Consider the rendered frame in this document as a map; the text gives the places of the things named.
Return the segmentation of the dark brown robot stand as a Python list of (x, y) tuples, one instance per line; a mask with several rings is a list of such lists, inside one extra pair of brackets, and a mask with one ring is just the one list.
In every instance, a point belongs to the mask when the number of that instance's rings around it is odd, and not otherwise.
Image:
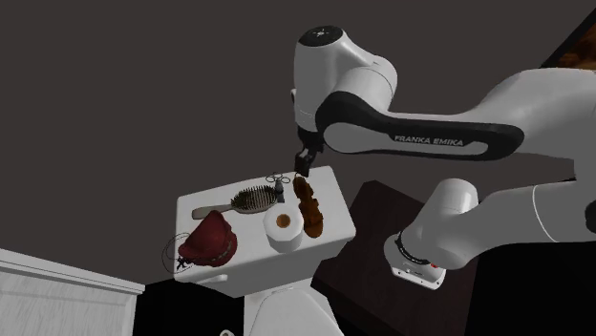
[(358, 336), (467, 336), (478, 262), (448, 271), (437, 290), (393, 275), (384, 243), (410, 223), (422, 203), (376, 180), (351, 207), (356, 228), (339, 255), (318, 266), (311, 286), (324, 294), (340, 325)]

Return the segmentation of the grey hairbrush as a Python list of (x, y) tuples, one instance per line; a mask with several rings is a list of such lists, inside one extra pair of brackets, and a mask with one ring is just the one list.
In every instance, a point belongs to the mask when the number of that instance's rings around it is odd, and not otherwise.
[(210, 213), (217, 211), (235, 211), (239, 214), (256, 214), (265, 212), (277, 203), (277, 192), (274, 187), (258, 185), (239, 191), (227, 204), (204, 206), (191, 212), (193, 220), (206, 218)]

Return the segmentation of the white bathtub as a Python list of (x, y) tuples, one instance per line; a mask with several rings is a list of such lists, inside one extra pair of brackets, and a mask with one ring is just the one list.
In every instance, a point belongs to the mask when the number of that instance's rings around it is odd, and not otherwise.
[(144, 290), (0, 248), (0, 336), (133, 336)]

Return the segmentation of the wooden framed wall picture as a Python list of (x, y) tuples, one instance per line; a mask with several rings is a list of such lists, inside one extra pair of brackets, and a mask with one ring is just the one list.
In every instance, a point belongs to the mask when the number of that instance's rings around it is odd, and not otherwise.
[(596, 8), (541, 65), (596, 71)]

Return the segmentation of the brown sandal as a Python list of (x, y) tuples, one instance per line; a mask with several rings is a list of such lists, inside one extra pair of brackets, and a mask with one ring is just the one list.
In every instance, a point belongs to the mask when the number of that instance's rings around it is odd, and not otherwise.
[(304, 177), (295, 175), (292, 186), (299, 200), (298, 207), (303, 216), (304, 231), (310, 238), (316, 239), (323, 232), (324, 219), (318, 208), (318, 199), (313, 196), (314, 192)]

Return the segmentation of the white toilet paper roll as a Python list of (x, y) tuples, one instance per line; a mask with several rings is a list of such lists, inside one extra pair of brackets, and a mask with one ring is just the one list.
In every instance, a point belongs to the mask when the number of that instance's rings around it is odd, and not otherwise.
[(304, 219), (297, 206), (279, 203), (269, 208), (263, 225), (269, 245), (279, 253), (296, 250), (303, 239)]

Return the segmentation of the red felt hat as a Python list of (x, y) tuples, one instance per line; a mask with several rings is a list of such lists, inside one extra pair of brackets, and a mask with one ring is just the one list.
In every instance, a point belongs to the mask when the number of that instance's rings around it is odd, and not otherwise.
[(161, 252), (166, 271), (179, 274), (193, 266), (220, 267), (236, 253), (238, 240), (220, 211), (212, 210), (191, 233), (172, 237)]

